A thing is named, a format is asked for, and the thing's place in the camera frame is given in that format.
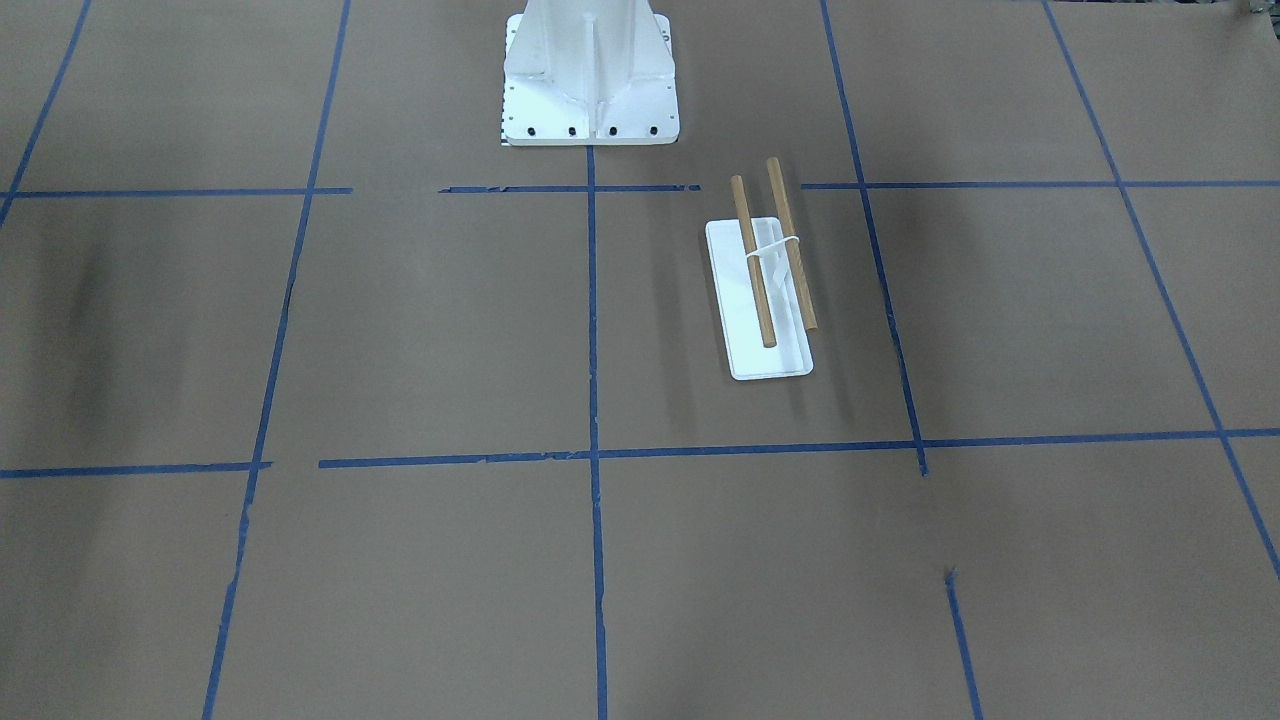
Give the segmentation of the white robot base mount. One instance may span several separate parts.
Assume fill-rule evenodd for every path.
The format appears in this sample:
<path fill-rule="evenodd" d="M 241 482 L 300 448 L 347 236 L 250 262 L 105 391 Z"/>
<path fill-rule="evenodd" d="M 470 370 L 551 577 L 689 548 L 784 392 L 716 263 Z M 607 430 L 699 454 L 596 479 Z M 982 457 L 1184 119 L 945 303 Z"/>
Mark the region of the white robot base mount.
<path fill-rule="evenodd" d="M 504 41 L 502 143 L 678 141 L 672 27 L 649 1 L 529 1 Z"/>

